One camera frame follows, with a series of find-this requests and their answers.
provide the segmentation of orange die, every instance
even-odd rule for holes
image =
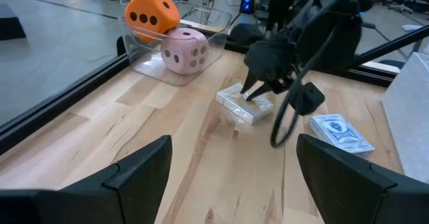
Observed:
[[[179,25],[180,13],[172,0],[131,0],[125,9],[125,20],[130,27],[163,34]],[[137,33],[137,37],[153,42],[150,32]]]

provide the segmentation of playing card deck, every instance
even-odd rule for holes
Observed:
[[[266,94],[262,94],[252,101],[246,101],[249,93],[240,94],[242,88],[243,85],[237,83],[223,89],[217,93],[216,100],[250,125],[274,110],[274,104],[268,100]]]
[[[374,147],[341,115],[326,114],[308,122],[317,137],[326,143],[366,158]]]

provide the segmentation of floor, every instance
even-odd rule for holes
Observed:
[[[202,3],[202,0],[190,0]],[[214,7],[238,13],[240,0],[216,0]],[[0,42],[0,125],[53,97],[116,55],[121,35],[119,0],[0,0],[19,16],[26,39]],[[377,31],[364,29],[358,53],[405,34],[404,24],[426,25],[418,13],[400,14],[376,5],[363,16]],[[256,23],[252,15],[238,22]],[[429,44],[426,39],[421,51]],[[382,58],[405,60],[411,46]]]

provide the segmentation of clear plastic bin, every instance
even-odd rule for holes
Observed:
[[[228,26],[232,15],[226,11],[181,1],[176,2],[176,6],[182,16],[179,27],[191,27],[195,30],[197,30],[196,27],[199,27],[200,29],[214,32],[213,35],[202,32],[207,38],[205,42],[208,42],[209,45],[208,58],[205,60],[204,66],[193,74],[175,73],[164,64],[161,47],[165,40],[171,38],[140,27],[129,27],[124,17],[120,17],[119,21],[123,25],[123,40],[131,67],[137,72],[152,76],[171,85],[184,86],[192,82],[201,72],[221,57],[227,41],[226,33],[229,29]],[[148,36],[155,41],[146,43],[140,40],[137,35]]]

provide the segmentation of wooden tabletop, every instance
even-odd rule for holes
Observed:
[[[215,101],[246,74],[243,55],[228,51],[185,87],[128,68],[0,156],[0,188],[59,189],[170,134],[156,223],[321,223],[296,157],[298,134],[312,133],[310,116],[273,149],[273,115],[250,126]],[[314,115],[343,114],[375,146],[371,161],[402,171],[380,103],[385,88],[319,72],[306,80],[326,96]]]

